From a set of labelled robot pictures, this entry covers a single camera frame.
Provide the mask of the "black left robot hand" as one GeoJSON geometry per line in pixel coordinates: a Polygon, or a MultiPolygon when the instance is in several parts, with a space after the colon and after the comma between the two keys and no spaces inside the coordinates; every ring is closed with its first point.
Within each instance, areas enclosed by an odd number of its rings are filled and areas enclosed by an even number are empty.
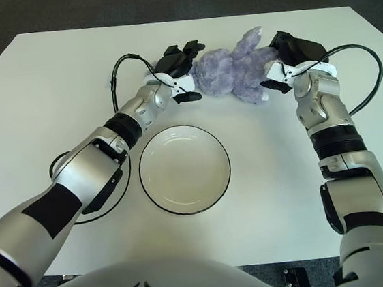
{"type": "Polygon", "coordinates": [[[154,74],[172,89],[172,98],[177,104],[202,99],[195,91],[190,71],[194,58],[204,48],[205,45],[197,40],[187,42],[182,50],[177,45],[169,46],[154,67],[154,74]]]}

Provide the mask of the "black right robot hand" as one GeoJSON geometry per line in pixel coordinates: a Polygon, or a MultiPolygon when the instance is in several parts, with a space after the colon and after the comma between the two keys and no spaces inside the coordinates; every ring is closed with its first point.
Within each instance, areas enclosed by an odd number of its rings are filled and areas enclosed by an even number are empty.
{"type": "Polygon", "coordinates": [[[284,31],[277,32],[269,48],[277,53],[278,61],[270,67],[274,66],[276,72],[273,77],[270,77],[268,71],[266,80],[261,81],[260,85],[266,89],[278,90],[283,94],[293,88],[294,67],[312,61],[329,63],[329,58],[326,56],[327,50],[320,43],[293,37],[284,31]]]}

